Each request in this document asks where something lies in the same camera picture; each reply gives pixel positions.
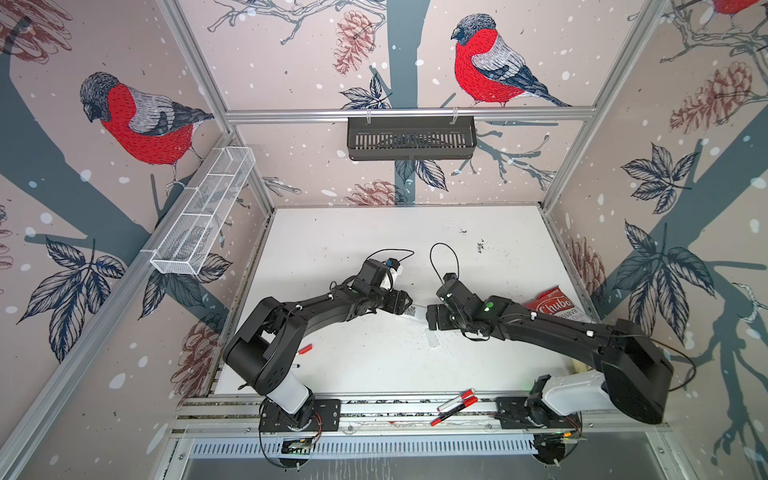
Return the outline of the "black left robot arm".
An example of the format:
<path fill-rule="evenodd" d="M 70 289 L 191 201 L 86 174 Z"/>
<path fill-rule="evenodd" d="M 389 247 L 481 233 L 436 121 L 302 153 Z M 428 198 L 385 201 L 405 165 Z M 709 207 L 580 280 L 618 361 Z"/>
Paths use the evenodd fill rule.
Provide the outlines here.
<path fill-rule="evenodd" d="M 314 393 L 291 373 L 304 337 L 328 326 L 384 312 L 401 315 L 413 300 L 395 288 L 402 262 L 366 259 L 360 271 L 319 296 L 297 302 L 263 298 L 223 350 L 224 363 L 258 394 L 303 426 L 314 414 Z"/>

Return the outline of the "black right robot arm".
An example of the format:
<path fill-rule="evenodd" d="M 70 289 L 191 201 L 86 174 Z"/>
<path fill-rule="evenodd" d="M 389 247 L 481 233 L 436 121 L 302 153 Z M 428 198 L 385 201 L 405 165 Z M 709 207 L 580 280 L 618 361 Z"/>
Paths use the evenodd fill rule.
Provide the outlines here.
<path fill-rule="evenodd" d="M 437 297 L 437 304 L 426 307 L 431 330 L 458 330 L 477 341 L 524 342 L 590 368 L 568 377 L 539 377 L 529 392 L 532 415 L 540 404 L 561 416 L 614 407 L 645 424 L 663 421 L 674 368 L 634 323 L 595 324 L 539 312 L 506 297 L 482 300 L 454 274 L 445 276 Z"/>

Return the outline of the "red marker pen upper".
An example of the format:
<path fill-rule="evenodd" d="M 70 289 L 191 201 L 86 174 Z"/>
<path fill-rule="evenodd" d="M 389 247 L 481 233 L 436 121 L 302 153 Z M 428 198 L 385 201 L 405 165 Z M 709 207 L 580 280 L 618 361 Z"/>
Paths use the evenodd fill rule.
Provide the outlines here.
<path fill-rule="evenodd" d="M 462 405 L 465 400 L 472 398 L 474 395 L 475 395 L 475 392 L 473 389 L 465 390 L 459 395 L 457 395 L 456 397 L 438 406 L 437 411 L 440 413 L 450 411 L 453 408 L 459 405 Z"/>

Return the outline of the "red marker pen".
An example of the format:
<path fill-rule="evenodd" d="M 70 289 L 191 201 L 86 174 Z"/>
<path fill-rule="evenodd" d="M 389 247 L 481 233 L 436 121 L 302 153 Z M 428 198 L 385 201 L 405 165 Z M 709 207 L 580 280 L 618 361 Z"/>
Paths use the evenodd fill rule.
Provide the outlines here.
<path fill-rule="evenodd" d="M 466 408 L 474 405 L 477 402 L 478 402 L 478 398 L 475 397 L 475 396 L 468 397 L 468 398 L 464 399 L 461 403 L 457 404 L 456 406 L 452 407 L 451 409 L 448 409 L 446 411 L 441 411 L 439 413 L 439 415 L 430 422 L 430 426 L 431 427 L 435 427 L 435 426 L 439 425 L 443 421 L 445 421 L 448 418 L 456 415 L 457 413 L 465 410 Z"/>
<path fill-rule="evenodd" d="M 438 406 L 437 411 L 440 413 L 450 411 L 453 408 L 459 405 L 462 405 L 465 400 L 472 398 L 474 395 L 475 395 L 475 392 L 473 389 L 465 390 L 459 395 L 457 395 L 456 397 Z"/>

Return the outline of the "red chips bag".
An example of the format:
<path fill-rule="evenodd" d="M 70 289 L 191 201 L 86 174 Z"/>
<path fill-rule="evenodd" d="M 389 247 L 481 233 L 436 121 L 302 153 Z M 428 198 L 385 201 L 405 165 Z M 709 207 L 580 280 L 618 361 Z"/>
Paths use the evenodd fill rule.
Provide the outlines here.
<path fill-rule="evenodd" d="M 537 313 L 583 323 L 593 322 L 593 320 L 578 307 L 559 286 L 542 291 L 532 300 L 525 302 L 524 305 Z"/>

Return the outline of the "red marker pen lower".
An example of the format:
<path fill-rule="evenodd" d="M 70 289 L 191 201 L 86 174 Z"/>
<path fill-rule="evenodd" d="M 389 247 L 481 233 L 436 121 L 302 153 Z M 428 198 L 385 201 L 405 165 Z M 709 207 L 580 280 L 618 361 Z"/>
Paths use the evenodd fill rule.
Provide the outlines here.
<path fill-rule="evenodd" d="M 464 399 L 461 403 L 457 404 L 456 406 L 452 407 L 451 409 L 448 409 L 446 411 L 441 411 L 439 413 L 439 415 L 430 422 L 430 426 L 431 427 L 435 427 L 435 426 L 439 425 L 443 421 L 445 421 L 448 418 L 456 415 L 457 413 L 465 410 L 466 408 L 474 405 L 477 402 L 478 402 L 478 398 L 475 397 L 475 396 L 468 397 L 468 398 Z"/>

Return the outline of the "aluminium horizontal crossbar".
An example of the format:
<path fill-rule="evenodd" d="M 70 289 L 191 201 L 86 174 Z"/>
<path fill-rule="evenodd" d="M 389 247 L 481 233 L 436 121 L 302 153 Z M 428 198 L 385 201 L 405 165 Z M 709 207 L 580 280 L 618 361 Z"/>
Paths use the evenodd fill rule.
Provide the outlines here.
<path fill-rule="evenodd" d="M 349 118 L 428 118 L 472 116 L 481 121 L 587 121 L 597 109 L 577 107 L 512 107 L 512 108 L 413 108 L 413 109 L 338 109 L 338 110 L 232 110 L 224 118 L 230 125 L 278 123 L 337 123 Z"/>

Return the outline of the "black wall basket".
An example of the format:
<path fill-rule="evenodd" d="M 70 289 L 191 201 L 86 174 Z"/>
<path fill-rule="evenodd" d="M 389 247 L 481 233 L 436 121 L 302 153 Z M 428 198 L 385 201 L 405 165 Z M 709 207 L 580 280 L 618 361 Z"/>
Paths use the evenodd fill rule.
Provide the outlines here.
<path fill-rule="evenodd" d="M 465 160 L 477 147 L 472 116 L 349 118 L 353 161 Z"/>

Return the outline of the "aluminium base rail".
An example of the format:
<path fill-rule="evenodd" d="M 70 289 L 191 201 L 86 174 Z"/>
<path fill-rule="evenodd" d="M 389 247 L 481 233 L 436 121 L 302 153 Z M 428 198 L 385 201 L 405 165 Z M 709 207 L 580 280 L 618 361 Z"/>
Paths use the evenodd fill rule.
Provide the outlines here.
<path fill-rule="evenodd" d="M 453 455 L 566 455 L 598 434 L 639 434 L 655 443 L 666 424 L 646 425 L 614 411 L 530 422 L 522 398 L 481 395 L 440 420 L 427 396 L 319 399 L 305 427 L 290 427 L 276 405 L 258 397 L 214 396 L 186 402 L 169 427 L 179 460 L 363 459 Z"/>

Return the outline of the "aluminium frame corner post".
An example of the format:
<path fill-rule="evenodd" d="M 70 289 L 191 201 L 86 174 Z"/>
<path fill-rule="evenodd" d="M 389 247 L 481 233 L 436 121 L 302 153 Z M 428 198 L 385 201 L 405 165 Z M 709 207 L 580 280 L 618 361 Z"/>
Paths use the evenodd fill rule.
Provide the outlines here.
<path fill-rule="evenodd" d="M 171 31 L 174 40 L 183 55 L 191 75 L 201 89 L 215 122 L 221 132 L 230 137 L 234 146 L 245 147 L 246 143 L 236 127 L 227 119 L 227 107 L 224 98 L 213 78 L 211 68 L 194 38 L 193 32 L 182 11 L 181 4 L 176 0 L 158 0 L 159 9 Z"/>

